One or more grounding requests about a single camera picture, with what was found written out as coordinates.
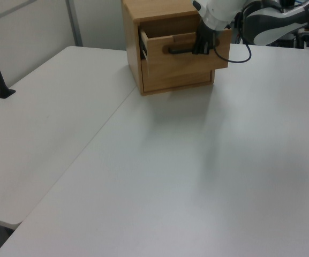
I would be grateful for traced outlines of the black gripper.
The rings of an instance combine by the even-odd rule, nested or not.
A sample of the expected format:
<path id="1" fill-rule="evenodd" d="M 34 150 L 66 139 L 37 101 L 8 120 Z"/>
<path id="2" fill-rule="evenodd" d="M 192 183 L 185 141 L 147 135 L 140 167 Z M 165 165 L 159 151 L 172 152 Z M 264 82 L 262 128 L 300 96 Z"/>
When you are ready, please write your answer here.
<path id="1" fill-rule="evenodd" d="M 196 40 L 192 49 L 194 55 L 202 54 L 209 55 L 209 52 L 214 47 L 215 31 L 210 29 L 203 20 L 200 21 L 197 31 Z"/>

